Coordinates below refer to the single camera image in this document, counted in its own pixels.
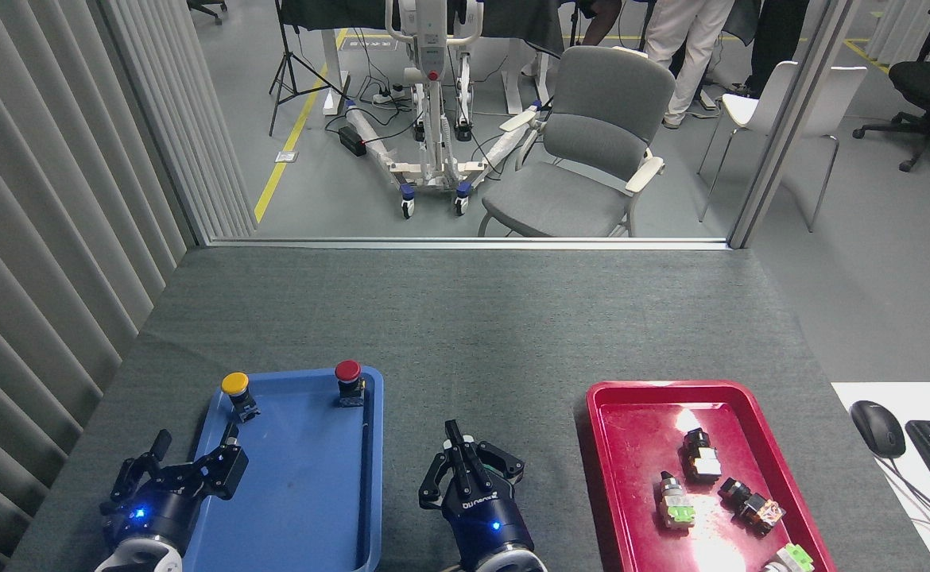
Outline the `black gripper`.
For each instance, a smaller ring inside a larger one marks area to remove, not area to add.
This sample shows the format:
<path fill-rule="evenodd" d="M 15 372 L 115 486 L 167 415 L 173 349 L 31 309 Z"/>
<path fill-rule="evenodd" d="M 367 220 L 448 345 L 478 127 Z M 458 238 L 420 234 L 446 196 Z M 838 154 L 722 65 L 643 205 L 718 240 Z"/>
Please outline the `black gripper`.
<path fill-rule="evenodd" d="M 534 542 L 513 498 L 525 463 L 493 443 L 465 437 L 457 420 L 444 423 L 448 445 L 430 463 L 419 486 L 421 509 L 439 509 L 462 558 L 493 556 L 508 544 L 533 550 Z M 477 486 L 493 486 L 480 491 Z"/>
<path fill-rule="evenodd" d="M 148 452 L 125 459 L 114 481 L 109 502 L 103 504 L 103 535 L 109 550 L 124 540 L 153 537 L 184 554 L 188 551 L 200 498 L 231 500 L 250 460 L 238 444 L 238 427 L 228 423 L 220 445 L 190 463 L 186 484 L 153 479 L 138 489 L 141 479 L 156 477 L 171 442 L 170 431 L 157 432 Z"/>

